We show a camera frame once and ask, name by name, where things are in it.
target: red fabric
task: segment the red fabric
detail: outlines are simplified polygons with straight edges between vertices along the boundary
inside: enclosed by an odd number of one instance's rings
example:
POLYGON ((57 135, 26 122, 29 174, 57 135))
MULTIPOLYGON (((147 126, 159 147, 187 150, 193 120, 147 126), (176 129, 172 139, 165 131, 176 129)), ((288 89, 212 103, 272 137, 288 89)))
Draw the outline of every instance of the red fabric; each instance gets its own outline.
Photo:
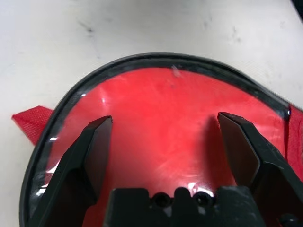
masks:
POLYGON ((35 145, 53 111, 43 106, 36 106, 14 114, 12 119, 35 145))
POLYGON ((303 181, 303 112, 292 105, 290 106, 290 111, 285 158, 294 172, 303 181))

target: black trim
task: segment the black trim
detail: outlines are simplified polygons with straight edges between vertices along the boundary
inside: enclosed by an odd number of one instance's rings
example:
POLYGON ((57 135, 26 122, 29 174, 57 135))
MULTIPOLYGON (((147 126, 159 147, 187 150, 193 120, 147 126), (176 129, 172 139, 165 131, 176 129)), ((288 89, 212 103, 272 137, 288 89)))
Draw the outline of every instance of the black trim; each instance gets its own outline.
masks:
MULTIPOLYGON (((145 53, 125 57, 108 63, 84 77, 71 88, 55 108, 50 120, 44 128, 28 163, 21 188, 19 204, 19 222, 21 227, 26 226, 29 219, 29 212, 32 211, 32 208, 29 206, 29 195, 34 191, 32 177, 35 172, 44 171, 47 165, 52 146, 52 143, 48 140, 50 137, 57 135, 65 117, 79 101, 81 95, 91 90, 97 84, 122 72, 138 68, 171 68, 172 66, 175 66, 177 69, 203 73, 232 84, 264 102, 283 119, 288 119, 289 112, 287 102, 243 73, 213 60, 175 53, 145 53)), ((36 180, 40 182, 40 184, 37 184, 43 185, 44 175, 36 175, 36 180)))

